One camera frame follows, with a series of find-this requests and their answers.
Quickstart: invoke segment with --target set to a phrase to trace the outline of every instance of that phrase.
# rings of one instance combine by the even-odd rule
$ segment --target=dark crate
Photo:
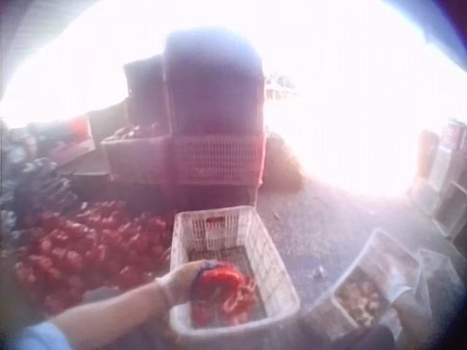
[[[164,53],[174,135],[263,132],[262,62],[241,36],[219,28],[169,35]]]

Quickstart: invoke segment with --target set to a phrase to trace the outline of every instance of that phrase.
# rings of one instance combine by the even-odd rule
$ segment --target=plastic bag
[[[268,132],[263,186],[273,190],[298,191],[304,186],[303,168],[292,150],[277,133]]]

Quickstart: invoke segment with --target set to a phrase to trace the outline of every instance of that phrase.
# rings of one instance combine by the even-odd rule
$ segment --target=crate mesh
[[[259,186],[265,149],[264,135],[174,137],[178,183]]]

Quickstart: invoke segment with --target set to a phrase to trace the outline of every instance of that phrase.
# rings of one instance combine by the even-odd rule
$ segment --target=pile of red peppers
[[[203,270],[193,282],[194,325],[211,327],[216,313],[226,326],[248,322],[249,310],[257,301],[255,289],[255,280],[228,262]]]
[[[57,314],[102,286],[127,290],[167,268],[175,213],[130,218],[124,201],[83,203],[71,219],[44,214],[18,250],[18,282]]]

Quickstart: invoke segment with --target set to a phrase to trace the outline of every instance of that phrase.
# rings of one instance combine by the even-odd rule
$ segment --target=pink plastic crate
[[[140,184],[169,182],[170,136],[102,141],[112,179]]]
[[[263,178],[266,137],[174,137],[178,184],[258,187]]]

